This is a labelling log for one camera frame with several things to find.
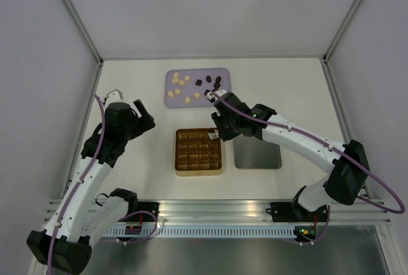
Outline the gold chocolate box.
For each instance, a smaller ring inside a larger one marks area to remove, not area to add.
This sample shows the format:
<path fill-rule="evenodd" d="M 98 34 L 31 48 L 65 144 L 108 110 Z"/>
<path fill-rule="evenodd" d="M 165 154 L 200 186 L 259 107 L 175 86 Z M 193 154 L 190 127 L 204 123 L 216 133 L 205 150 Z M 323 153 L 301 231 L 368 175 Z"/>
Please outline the gold chocolate box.
<path fill-rule="evenodd" d="M 217 128 L 189 128 L 176 131 L 174 169 L 179 177 L 221 175 L 221 139 L 210 140 L 208 132 L 212 130 Z"/>

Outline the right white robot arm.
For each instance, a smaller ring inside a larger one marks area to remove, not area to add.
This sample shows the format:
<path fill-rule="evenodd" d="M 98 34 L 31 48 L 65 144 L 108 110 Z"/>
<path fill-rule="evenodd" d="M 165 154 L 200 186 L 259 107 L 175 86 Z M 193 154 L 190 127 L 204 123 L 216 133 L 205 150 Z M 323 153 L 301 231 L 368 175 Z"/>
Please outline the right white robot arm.
<path fill-rule="evenodd" d="M 338 202 L 353 205 L 367 179 L 368 161 L 361 143 L 347 144 L 309 133 L 262 104 L 249 108 L 225 90 L 208 93 L 211 115 L 223 141 L 240 135 L 284 147 L 318 166 L 326 177 L 303 186 L 290 203 L 291 214 L 305 221 L 319 208 Z"/>

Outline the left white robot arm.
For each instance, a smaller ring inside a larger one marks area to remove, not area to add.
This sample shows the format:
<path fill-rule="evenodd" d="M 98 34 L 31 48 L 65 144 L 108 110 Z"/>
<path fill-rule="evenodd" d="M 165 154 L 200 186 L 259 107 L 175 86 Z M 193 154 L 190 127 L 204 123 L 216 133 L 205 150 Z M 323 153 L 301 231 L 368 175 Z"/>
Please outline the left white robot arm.
<path fill-rule="evenodd" d="M 135 192 L 117 188 L 104 204 L 88 217 L 91 200 L 114 168 L 129 141 L 155 127 L 154 118 L 141 100 L 132 105 L 108 97 L 98 101 L 101 124 L 85 141 L 78 170 L 54 215 L 40 231 L 31 231 L 27 245 L 36 260 L 55 270 L 80 274 L 92 251 L 118 221 L 151 219 L 158 223 L 155 210 L 140 209 Z"/>

